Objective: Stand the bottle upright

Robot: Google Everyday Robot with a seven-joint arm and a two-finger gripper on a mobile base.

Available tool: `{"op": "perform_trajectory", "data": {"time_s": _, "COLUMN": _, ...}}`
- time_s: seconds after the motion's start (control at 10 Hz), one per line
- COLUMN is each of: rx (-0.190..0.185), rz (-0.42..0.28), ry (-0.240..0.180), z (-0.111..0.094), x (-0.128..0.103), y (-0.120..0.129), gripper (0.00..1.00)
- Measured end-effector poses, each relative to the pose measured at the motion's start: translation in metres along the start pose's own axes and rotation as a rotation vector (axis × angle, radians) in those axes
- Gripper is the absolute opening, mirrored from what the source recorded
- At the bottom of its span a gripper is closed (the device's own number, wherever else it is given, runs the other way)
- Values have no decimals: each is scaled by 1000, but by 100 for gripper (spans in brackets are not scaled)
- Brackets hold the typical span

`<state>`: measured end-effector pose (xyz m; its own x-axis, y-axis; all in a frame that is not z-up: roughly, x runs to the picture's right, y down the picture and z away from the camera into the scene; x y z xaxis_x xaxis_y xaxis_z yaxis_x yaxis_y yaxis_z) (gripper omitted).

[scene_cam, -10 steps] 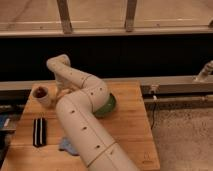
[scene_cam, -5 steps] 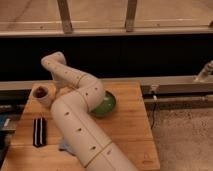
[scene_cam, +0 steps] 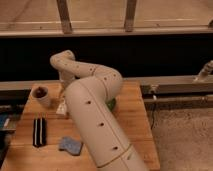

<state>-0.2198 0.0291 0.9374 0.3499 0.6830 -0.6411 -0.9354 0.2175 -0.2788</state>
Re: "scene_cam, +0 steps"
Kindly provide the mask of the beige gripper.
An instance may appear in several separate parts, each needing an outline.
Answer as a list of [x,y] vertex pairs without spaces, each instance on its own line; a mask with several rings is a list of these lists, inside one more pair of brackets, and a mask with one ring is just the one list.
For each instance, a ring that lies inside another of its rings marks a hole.
[[62,90],[65,90],[75,80],[75,76],[72,73],[60,71],[59,80],[62,85]]

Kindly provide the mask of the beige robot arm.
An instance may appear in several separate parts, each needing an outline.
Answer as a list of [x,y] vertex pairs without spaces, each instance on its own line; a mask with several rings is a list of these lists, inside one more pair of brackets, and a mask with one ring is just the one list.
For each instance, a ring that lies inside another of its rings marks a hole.
[[78,62],[70,50],[52,55],[50,64],[66,73],[67,110],[97,171],[149,171],[107,106],[122,87],[121,74],[104,65]]

